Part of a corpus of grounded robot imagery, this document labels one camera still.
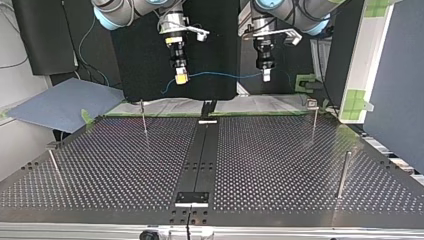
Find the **black panel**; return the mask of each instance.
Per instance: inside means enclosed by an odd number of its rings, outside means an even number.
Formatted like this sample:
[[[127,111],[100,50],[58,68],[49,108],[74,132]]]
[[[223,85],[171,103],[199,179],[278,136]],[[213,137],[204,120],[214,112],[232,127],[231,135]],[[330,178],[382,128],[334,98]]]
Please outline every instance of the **black panel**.
[[[74,55],[60,0],[13,0],[21,36],[34,75],[75,70]]]
[[[331,100],[340,106],[358,35],[364,0],[347,4],[337,16],[326,76]]]
[[[75,48],[78,49],[82,37],[87,33],[93,23],[93,6],[87,0],[65,0],[64,3],[69,20],[71,37],[74,41]],[[121,82],[111,33],[103,28],[97,20],[93,30],[84,41],[82,55],[89,64],[102,71],[108,77],[111,86],[116,86]],[[103,82],[103,78],[98,73],[94,70],[91,72],[99,82]],[[90,79],[84,68],[81,67],[78,73],[82,79]],[[51,79],[53,85],[56,85],[70,77],[75,77],[74,73],[54,75],[51,76]]]
[[[197,42],[196,36],[189,34],[186,46],[189,72],[237,74],[239,2],[187,1],[184,12],[192,24],[199,23],[211,32],[205,43]],[[133,26],[112,33],[124,93],[129,101],[163,97],[227,100],[235,96],[235,80],[211,75],[193,78],[184,86],[172,84],[169,92],[162,95],[161,90],[174,78],[175,71],[169,63],[169,50],[156,29],[157,21],[154,14],[149,14]]]

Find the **white cable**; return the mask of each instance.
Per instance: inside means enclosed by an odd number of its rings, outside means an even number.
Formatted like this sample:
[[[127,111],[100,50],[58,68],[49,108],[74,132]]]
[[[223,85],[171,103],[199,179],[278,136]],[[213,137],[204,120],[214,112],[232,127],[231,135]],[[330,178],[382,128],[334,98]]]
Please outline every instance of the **white cable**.
[[[104,13],[110,13],[110,12],[118,10],[119,8],[122,7],[122,5],[124,5],[124,2],[125,2],[125,0],[121,0],[119,2],[118,6],[116,6],[115,8],[105,10],[105,9],[101,9],[101,8],[97,7],[97,5],[94,3],[94,0],[91,0],[91,3],[93,4],[93,6],[96,6],[96,8],[99,9],[100,12],[104,12]]]
[[[135,15],[135,3],[134,3],[134,0],[128,0],[128,3],[131,6],[131,19],[128,22],[127,27],[130,26],[134,22],[134,15]]]
[[[9,8],[10,11],[15,12],[15,9],[13,9],[12,5],[10,5],[8,3],[0,1],[0,6],[5,6],[5,7]]]
[[[88,64],[87,61],[85,61],[84,57],[82,56],[82,50],[81,49],[82,49],[82,45],[83,45],[85,39],[88,37],[88,35],[90,35],[91,31],[93,31],[93,28],[94,28],[94,25],[95,24],[96,24],[96,16],[93,17],[93,23],[91,24],[91,26],[88,29],[87,33],[82,37],[81,42],[80,42],[80,44],[78,46],[79,57],[80,57],[81,61],[83,63],[87,64],[87,65],[89,65],[89,64]],[[102,75],[103,79],[105,79],[105,82],[106,82],[107,86],[110,86],[109,79],[106,77],[106,75],[103,72],[101,72],[100,70],[97,70],[96,72],[98,72],[100,75]]]
[[[158,25],[157,25],[157,30],[158,30],[158,32],[160,32],[161,31],[161,27],[162,27],[162,24],[164,23],[164,18],[172,11],[172,10],[174,10],[174,8],[177,6],[177,5],[180,5],[180,4],[184,4],[185,2],[186,2],[187,0],[179,0],[177,3],[175,3],[170,9],[168,9],[162,16],[160,16],[159,14],[157,14],[156,16],[158,16],[159,17],[159,22],[158,22]]]
[[[75,73],[75,75],[77,75],[77,78],[78,78],[79,80],[81,80],[81,76],[78,74],[78,72],[77,72],[77,71],[74,71],[74,73]]]
[[[80,55],[80,58],[83,63],[88,64],[87,61],[85,61],[84,57],[82,56],[81,49],[82,44],[84,43],[85,39],[90,35],[91,31],[93,31],[94,25],[96,24],[96,17],[93,18],[93,23],[91,24],[90,28],[88,29],[87,33],[82,37],[81,42],[78,46],[78,54]]]

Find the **vertical metal pole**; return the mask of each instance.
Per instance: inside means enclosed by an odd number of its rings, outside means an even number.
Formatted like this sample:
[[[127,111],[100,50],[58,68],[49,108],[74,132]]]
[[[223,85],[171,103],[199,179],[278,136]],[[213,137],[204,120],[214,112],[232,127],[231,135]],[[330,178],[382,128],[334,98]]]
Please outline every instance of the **vertical metal pole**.
[[[53,150],[49,149],[48,151],[49,151],[49,154],[50,154],[50,158],[52,159],[54,168],[56,169],[56,171],[59,171],[59,167],[57,165],[56,158],[54,157]]]
[[[317,127],[318,110],[319,110],[319,108],[317,108],[317,109],[315,110],[315,117],[314,117],[314,132],[315,132],[315,128]]]
[[[342,170],[342,177],[340,179],[339,192],[337,193],[337,198],[342,197],[344,185],[346,182],[347,168],[349,167],[349,162],[351,157],[352,157],[352,152],[346,152],[343,170]]]
[[[143,116],[144,132],[147,133],[147,124],[146,124],[146,117],[145,117],[145,113],[144,113],[144,101],[143,100],[141,100],[141,102],[140,102],[140,107],[141,107],[141,115]]]

